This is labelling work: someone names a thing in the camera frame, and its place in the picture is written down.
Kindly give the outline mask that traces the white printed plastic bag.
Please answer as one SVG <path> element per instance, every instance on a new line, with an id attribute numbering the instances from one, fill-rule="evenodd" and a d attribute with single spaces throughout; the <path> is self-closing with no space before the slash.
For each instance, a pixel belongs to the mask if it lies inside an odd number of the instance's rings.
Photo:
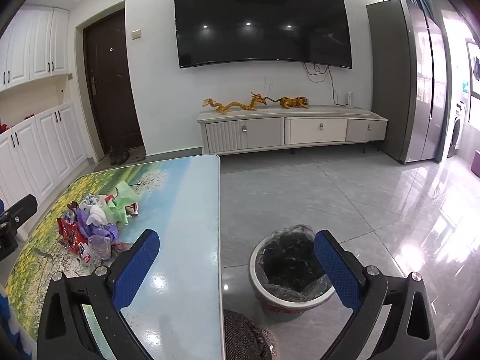
<path id="1" fill-rule="evenodd" d="M 87 194 L 86 197 L 79 203 L 79 208 L 88 214 L 93 206 L 103 207 L 106 205 L 104 195 Z"/>

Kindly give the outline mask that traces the grey refrigerator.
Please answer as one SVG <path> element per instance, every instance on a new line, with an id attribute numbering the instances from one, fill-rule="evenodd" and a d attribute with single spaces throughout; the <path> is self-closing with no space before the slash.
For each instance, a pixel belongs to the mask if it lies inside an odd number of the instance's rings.
<path id="1" fill-rule="evenodd" d="M 441 161 L 447 63 L 439 26 L 408 0 L 366 7 L 373 56 L 373 112 L 387 119 L 381 149 L 407 164 Z"/>

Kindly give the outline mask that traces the white tv cabinet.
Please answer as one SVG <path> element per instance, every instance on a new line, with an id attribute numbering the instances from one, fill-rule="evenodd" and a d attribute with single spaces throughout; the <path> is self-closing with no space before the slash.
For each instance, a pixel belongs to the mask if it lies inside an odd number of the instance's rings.
<path id="1" fill-rule="evenodd" d="M 267 106 L 256 111 L 199 114 L 202 152 L 233 155 L 316 146 L 383 141 L 388 120 L 371 111 L 345 106 L 291 110 Z"/>

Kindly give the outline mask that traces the golden tiger figurine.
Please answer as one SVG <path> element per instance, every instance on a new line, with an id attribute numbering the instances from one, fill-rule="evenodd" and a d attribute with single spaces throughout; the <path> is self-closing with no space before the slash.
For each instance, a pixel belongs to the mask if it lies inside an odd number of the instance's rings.
<path id="1" fill-rule="evenodd" d="M 278 99 L 271 99 L 268 97 L 268 100 L 271 102 L 279 103 L 282 108 L 293 109 L 293 108 L 305 108 L 309 107 L 309 100 L 306 97 L 280 97 Z"/>

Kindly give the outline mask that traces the dark brown entrance door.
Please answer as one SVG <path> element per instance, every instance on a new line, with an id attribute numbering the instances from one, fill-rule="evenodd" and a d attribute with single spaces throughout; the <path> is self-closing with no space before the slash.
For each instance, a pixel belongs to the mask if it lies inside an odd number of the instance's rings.
<path id="1" fill-rule="evenodd" d="M 104 152 L 142 146 L 128 69 L 125 11 L 91 24 L 83 38 L 89 101 Z"/>

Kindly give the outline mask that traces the golden dragon figurine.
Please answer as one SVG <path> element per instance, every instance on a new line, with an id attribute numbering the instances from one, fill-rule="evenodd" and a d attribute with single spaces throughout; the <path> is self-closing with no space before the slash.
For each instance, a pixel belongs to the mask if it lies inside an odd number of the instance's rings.
<path id="1" fill-rule="evenodd" d="M 227 114 L 228 111 L 233 107 L 237 107 L 243 111 L 255 111 L 258 105 L 266 106 L 267 105 L 266 98 L 262 97 L 260 94 L 254 94 L 254 93 L 250 94 L 249 103 L 230 102 L 224 105 L 220 102 L 215 102 L 211 98 L 207 98 L 202 101 L 202 107 L 212 107 L 216 110 L 216 112 L 219 112 L 223 115 Z"/>

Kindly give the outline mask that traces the purple plastic wrapper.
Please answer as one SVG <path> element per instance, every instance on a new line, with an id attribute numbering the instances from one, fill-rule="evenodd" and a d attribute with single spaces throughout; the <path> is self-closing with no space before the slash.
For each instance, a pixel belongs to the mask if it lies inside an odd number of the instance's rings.
<path id="1" fill-rule="evenodd" d="M 113 223 L 107 225 L 87 224 L 88 215 L 81 209 L 76 212 L 76 219 L 80 234 L 85 238 L 90 238 L 93 235 L 103 236 L 115 243 L 118 239 L 119 229 Z"/>

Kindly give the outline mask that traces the red snack bag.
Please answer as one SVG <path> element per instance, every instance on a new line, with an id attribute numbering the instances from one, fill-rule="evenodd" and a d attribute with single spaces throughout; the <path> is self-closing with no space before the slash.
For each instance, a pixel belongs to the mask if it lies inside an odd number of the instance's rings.
<path id="1" fill-rule="evenodd" d="M 63 245 L 74 254 L 80 254 L 80 247 L 87 244 L 87 239 L 80 232 L 78 222 L 58 218 L 57 224 Z"/>

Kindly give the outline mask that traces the red white torn carton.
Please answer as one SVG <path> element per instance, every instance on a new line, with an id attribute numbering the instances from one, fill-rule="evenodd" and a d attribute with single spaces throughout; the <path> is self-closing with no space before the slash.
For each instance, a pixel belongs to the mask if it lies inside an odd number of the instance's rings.
<path id="1" fill-rule="evenodd" d="M 128 215 L 138 216 L 139 215 L 138 204 L 135 202 L 135 203 L 132 203 L 131 205 L 126 205 L 125 211 Z"/>

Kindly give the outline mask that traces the red white snack wrapper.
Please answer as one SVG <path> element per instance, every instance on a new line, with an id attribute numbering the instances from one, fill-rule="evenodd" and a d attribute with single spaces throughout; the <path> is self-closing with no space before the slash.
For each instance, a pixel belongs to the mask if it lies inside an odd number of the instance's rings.
<path id="1" fill-rule="evenodd" d="M 84 265 L 90 266 L 93 261 L 93 254 L 89 245 L 85 242 L 79 242 L 77 244 L 77 247 L 78 247 L 78 256 L 80 258 L 80 261 Z"/>

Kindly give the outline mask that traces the green plastic bag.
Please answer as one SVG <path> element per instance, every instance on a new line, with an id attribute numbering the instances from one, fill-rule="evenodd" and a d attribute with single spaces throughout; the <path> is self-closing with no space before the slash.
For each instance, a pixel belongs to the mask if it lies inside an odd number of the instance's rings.
<path id="1" fill-rule="evenodd" d="M 108 195 L 106 205 L 102 207 L 110 224 L 123 223 L 128 224 L 128 215 L 125 207 L 140 200 L 139 195 L 125 182 L 120 181 L 115 186 L 115 194 Z"/>

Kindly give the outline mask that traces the clear plastic wrapper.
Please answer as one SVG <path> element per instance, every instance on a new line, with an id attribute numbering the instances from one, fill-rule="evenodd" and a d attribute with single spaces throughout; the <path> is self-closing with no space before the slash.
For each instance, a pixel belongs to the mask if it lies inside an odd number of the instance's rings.
<path id="1" fill-rule="evenodd" d="M 91 266 L 99 267 L 106 264 L 110 266 L 115 259 L 123 252 L 128 251 L 132 243 L 112 243 L 106 236 L 93 235 L 88 238 L 88 246 L 91 251 Z"/>

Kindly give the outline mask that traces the landscape print table mat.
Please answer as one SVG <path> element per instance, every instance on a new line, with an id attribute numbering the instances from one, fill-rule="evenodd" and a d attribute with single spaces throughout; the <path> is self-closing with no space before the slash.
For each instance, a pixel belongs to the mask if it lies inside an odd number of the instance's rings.
<path id="1" fill-rule="evenodd" d="M 7 300 L 38 359 L 223 359 L 216 155 L 72 182 L 24 244 Z"/>

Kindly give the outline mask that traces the white tissue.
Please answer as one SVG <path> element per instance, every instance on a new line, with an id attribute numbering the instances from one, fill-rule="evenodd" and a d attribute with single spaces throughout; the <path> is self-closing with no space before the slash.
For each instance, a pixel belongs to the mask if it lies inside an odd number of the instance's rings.
<path id="1" fill-rule="evenodd" d="M 98 227 L 108 225 L 107 216 L 99 205 L 95 204 L 91 206 L 89 209 L 89 216 L 86 219 L 86 224 Z"/>

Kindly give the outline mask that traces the pair of dark shoes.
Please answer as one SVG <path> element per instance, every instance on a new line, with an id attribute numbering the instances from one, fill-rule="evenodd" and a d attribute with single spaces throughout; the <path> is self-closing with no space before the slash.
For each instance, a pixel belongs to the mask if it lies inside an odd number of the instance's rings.
<path id="1" fill-rule="evenodd" d="M 127 162 L 130 152 L 121 145 L 112 146 L 109 150 L 109 158 L 111 165 L 122 165 Z"/>

